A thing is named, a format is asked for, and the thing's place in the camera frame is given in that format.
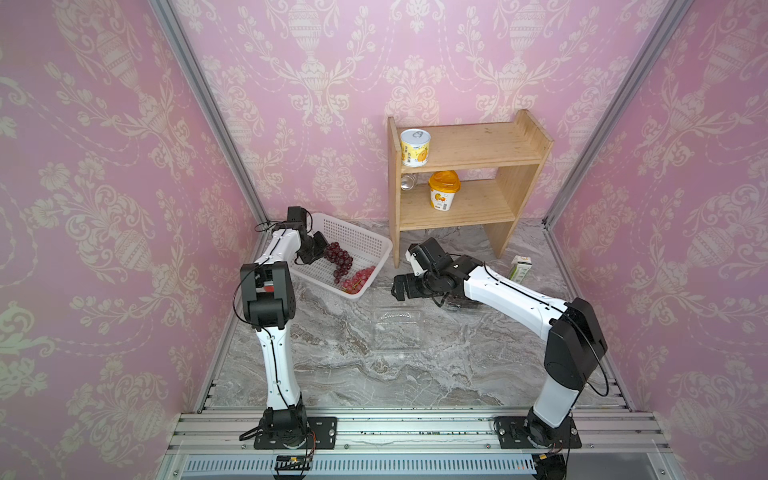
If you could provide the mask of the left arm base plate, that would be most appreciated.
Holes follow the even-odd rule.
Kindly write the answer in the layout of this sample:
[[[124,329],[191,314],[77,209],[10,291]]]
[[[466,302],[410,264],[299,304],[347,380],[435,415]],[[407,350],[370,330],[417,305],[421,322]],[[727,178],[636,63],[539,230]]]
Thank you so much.
[[[336,444],[336,417],[268,420],[263,418],[252,441],[256,450],[333,450]]]

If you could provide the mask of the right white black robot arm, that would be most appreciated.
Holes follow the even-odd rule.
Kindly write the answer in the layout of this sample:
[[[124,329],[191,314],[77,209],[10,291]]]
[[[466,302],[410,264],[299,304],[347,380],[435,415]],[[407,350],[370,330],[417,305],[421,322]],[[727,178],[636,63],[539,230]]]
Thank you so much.
[[[426,298],[442,306],[450,296],[494,308],[545,341],[546,379],[518,430],[539,448],[561,448],[571,435],[570,414],[608,345],[593,306],[576,297],[554,298],[524,287],[468,255],[452,255],[429,238],[409,247],[408,274],[394,277],[398,301]]]

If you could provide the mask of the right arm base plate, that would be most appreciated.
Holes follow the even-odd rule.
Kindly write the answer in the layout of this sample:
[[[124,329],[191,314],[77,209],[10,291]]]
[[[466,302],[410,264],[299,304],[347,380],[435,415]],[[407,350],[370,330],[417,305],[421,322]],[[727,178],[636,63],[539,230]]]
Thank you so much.
[[[492,427],[502,449],[558,451],[582,447],[574,419],[570,416],[557,428],[528,416],[495,417]]]

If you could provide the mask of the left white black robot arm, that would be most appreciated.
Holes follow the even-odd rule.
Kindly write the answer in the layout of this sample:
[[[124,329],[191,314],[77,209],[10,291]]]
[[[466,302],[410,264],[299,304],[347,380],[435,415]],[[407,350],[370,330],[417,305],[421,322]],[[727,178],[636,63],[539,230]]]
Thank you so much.
[[[255,331],[261,347],[267,381],[267,406],[257,426],[241,433],[256,448],[314,448],[312,430],[295,376],[290,346],[290,321],[296,314],[296,296],[289,262],[311,263],[322,255],[317,238],[298,220],[279,222],[271,241],[253,263],[240,267],[232,307],[237,320]]]

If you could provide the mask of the dark red grape bunch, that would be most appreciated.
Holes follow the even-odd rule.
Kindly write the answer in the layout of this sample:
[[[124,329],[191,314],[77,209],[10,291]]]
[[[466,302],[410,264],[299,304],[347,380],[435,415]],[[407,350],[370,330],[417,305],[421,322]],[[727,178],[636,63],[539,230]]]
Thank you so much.
[[[350,272],[354,262],[350,253],[338,242],[332,242],[326,247],[324,258],[334,266],[333,279],[336,284]]]

